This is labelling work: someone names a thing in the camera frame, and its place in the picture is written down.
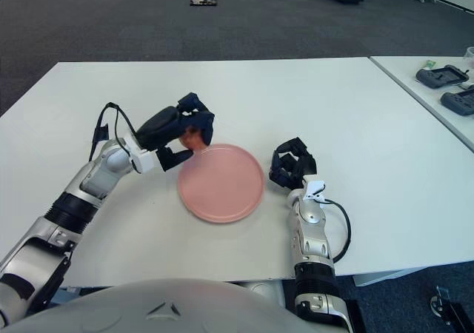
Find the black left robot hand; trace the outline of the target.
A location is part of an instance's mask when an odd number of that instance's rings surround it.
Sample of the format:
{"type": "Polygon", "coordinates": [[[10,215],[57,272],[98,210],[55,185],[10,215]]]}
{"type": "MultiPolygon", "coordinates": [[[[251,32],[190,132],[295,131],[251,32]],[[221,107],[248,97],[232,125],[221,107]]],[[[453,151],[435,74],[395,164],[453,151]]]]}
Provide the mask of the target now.
{"type": "Polygon", "coordinates": [[[210,145],[215,115],[191,92],[175,107],[166,107],[137,131],[142,149],[155,152],[164,171],[185,162],[210,145]]]}

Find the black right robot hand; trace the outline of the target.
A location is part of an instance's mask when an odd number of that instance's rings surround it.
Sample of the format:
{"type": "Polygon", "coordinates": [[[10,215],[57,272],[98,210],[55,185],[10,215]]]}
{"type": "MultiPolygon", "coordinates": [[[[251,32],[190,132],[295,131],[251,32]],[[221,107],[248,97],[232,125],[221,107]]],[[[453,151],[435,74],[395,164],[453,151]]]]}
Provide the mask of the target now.
{"type": "Polygon", "coordinates": [[[304,176],[316,174],[316,160],[299,137],[284,142],[273,151],[269,178],[275,184],[291,190],[302,189],[304,176]]]}

